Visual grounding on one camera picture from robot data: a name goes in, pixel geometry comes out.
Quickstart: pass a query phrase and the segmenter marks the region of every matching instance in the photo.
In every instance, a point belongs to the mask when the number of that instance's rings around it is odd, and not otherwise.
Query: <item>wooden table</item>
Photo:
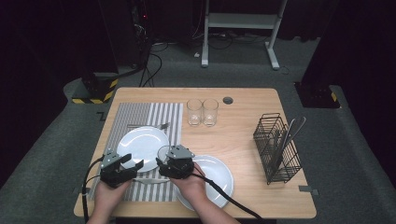
[[[223,98],[233,98],[226,105]],[[219,102],[218,122],[213,127],[201,124],[191,127],[187,122],[186,103],[191,98],[201,100],[214,98]],[[273,89],[236,88],[120,88],[109,109],[106,123],[100,135],[92,161],[104,152],[106,140],[120,103],[183,103],[181,145],[196,155],[211,155],[223,161],[234,178],[233,198],[269,219],[312,218],[316,208],[309,192],[299,191],[306,186],[304,169],[301,169],[288,183],[274,182],[267,185],[259,152],[253,140],[253,133],[264,113],[280,113],[286,121],[282,104]],[[94,166],[89,177],[96,174]],[[89,213],[93,202],[88,201]],[[224,208],[233,217],[250,218],[232,203]],[[75,214],[83,217],[81,196],[75,206]],[[181,202],[122,202],[113,213],[114,217],[197,217]]]

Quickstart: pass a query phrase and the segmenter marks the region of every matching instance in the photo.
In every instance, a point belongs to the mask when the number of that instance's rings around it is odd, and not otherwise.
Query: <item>placemat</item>
[[[181,123],[183,114],[183,104],[181,103],[121,103],[110,135],[106,142],[104,153],[117,150],[121,138],[131,131],[127,124],[158,125],[170,122],[167,129],[163,130],[169,137],[171,146],[180,144]],[[158,167],[140,173],[137,177],[163,178],[158,172]],[[100,178],[95,178],[92,190],[89,192],[89,200],[93,200],[94,189]],[[135,202],[174,202],[177,196],[173,190],[173,184],[169,181],[162,184],[144,185],[133,182],[123,197],[124,201]]]

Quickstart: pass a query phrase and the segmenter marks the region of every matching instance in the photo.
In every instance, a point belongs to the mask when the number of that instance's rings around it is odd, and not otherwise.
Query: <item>gray floor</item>
[[[396,223],[395,189],[366,144],[342,89],[331,86],[342,108],[304,108],[300,103],[293,82],[301,80],[317,43],[277,40],[275,51],[282,66],[278,71],[271,68],[262,42],[210,49],[207,68],[201,68],[201,58],[194,57],[200,48],[170,45],[155,52],[163,64],[154,86],[274,88],[288,120],[307,117],[295,143],[308,184],[319,192],[313,196],[318,214],[278,223]],[[164,45],[152,48],[160,49]],[[150,56],[151,74],[159,65]],[[117,88],[137,87],[140,75],[120,78]],[[78,82],[64,87],[69,99]],[[104,125],[97,112],[106,114],[110,104],[69,102],[1,188],[0,223],[83,223],[73,213],[77,191]]]

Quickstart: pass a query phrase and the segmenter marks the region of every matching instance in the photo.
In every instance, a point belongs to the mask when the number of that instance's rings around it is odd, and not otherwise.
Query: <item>cutlery holder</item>
[[[280,114],[263,114],[253,134],[268,185],[279,181],[286,183],[301,169],[300,158],[293,143],[285,146],[280,154],[282,144],[279,139],[287,130],[288,125],[283,123]]]

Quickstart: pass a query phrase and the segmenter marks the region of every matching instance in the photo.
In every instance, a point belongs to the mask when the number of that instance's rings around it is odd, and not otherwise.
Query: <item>white plate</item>
[[[157,128],[144,126],[125,134],[117,147],[117,153],[120,156],[131,153],[132,158],[121,164],[125,169],[134,167],[137,162],[144,160],[144,166],[137,171],[143,173],[158,166],[155,158],[163,146],[169,146],[168,136]]]
[[[228,167],[219,159],[212,156],[196,156],[192,159],[197,162],[204,171],[206,178],[213,180],[224,190],[228,196],[233,195],[233,175]],[[206,183],[206,195],[218,207],[223,207],[228,201],[221,196],[215,189]],[[189,202],[183,198],[178,187],[175,186],[177,198],[190,210],[194,210]]]

